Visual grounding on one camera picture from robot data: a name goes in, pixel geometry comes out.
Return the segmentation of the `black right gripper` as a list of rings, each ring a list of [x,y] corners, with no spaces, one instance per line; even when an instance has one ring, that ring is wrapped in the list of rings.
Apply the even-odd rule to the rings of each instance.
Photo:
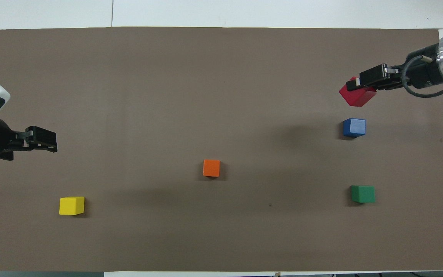
[[[389,78],[389,74],[386,72],[388,68],[387,64],[382,63],[364,70],[359,74],[359,78],[346,82],[346,89],[348,91],[358,89],[374,89],[376,91],[399,89],[402,87],[401,79],[399,77],[404,66],[409,60],[419,55],[432,58],[433,61],[431,63],[422,61],[412,63],[406,72],[406,76],[408,77],[407,84],[416,89],[423,89],[442,84],[443,76],[441,75],[436,62],[438,56],[438,43],[436,43],[411,52],[408,54],[403,64],[394,65],[392,68],[399,70],[397,78]]]

